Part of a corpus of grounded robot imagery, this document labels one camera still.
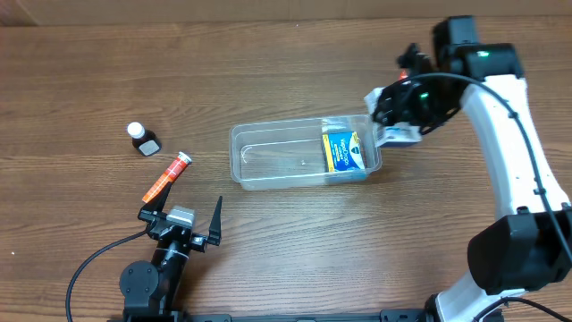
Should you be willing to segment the red small box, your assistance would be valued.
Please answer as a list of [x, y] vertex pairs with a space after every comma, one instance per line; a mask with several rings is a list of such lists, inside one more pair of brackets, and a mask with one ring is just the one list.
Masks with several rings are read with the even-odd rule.
[[400, 80], [400, 81], [401, 81], [401, 80], [405, 80], [407, 77], [408, 77], [407, 71], [406, 71], [406, 70], [402, 70], [401, 73], [400, 73], [399, 80]]

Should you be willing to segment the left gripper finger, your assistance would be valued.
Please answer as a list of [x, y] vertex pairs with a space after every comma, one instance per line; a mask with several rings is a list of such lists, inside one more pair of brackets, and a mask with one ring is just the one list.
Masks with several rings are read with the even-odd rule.
[[172, 183], [168, 182], [150, 201], [145, 203], [141, 208], [141, 211], [149, 214], [153, 214], [155, 212], [161, 213], [171, 188]]
[[211, 224], [209, 225], [210, 237], [220, 237], [222, 235], [222, 222], [221, 222], [222, 204], [223, 204], [223, 197], [220, 196], [215, 206]]

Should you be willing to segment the orange tablet tube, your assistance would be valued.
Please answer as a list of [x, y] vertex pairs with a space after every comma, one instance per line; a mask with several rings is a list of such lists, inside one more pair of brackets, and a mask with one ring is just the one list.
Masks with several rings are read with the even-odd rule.
[[161, 176], [151, 186], [147, 193], [143, 196], [142, 201], [148, 203], [156, 197], [168, 183], [174, 183], [185, 169], [192, 163], [191, 157], [180, 151], [175, 160], [164, 170]]

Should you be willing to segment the dark brown medicine bottle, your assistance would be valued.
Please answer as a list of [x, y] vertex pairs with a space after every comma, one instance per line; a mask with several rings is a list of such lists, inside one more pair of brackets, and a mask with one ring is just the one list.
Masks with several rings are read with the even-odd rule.
[[147, 130], [141, 123], [132, 122], [127, 126], [133, 147], [144, 157], [151, 157], [161, 150], [161, 143], [153, 131]]

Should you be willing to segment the blue VapoDrops box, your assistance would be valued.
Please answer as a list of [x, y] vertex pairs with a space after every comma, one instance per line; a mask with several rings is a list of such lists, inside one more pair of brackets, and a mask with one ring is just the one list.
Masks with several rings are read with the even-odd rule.
[[364, 170], [361, 141], [355, 131], [328, 132], [322, 135], [328, 173]]

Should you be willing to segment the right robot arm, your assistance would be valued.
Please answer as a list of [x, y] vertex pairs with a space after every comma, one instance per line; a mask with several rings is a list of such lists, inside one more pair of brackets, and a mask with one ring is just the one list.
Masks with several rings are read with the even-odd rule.
[[433, 55], [411, 44], [400, 79], [366, 96], [381, 148], [407, 147], [463, 112], [479, 139], [495, 196], [494, 223], [467, 246], [467, 272], [421, 309], [386, 309], [384, 321], [500, 321], [502, 307], [565, 279], [571, 203], [554, 177], [530, 114], [510, 43], [485, 44], [475, 20], [433, 28]]

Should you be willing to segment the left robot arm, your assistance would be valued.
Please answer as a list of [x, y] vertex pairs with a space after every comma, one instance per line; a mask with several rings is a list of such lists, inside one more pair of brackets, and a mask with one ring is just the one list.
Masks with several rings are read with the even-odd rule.
[[122, 271], [124, 321], [191, 321], [189, 313], [174, 305], [185, 265], [192, 251], [204, 253], [221, 242], [223, 200], [217, 200], [208, 234], [195, 233], [192, 209], [175, 206], [163, 211], [171, 187], [167, 184], [139, 210], [138, 219], [147, 223], [145, 235], [157, 245], [149, 261], [133, 262]]

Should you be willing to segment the white small box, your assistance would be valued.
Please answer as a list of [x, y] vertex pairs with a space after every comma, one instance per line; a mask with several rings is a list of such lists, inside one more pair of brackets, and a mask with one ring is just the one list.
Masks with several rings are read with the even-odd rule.
[[[372, 114], [377, 106], [383, 87], [375, 88], [364, 97], [364, 102], [369, 114]], [[396, 123], [392, 126], [384, 126], [374, 123], [375, 145], [378, 148], [405, 148], [422, 141], [419, 127], [409, 123]]]

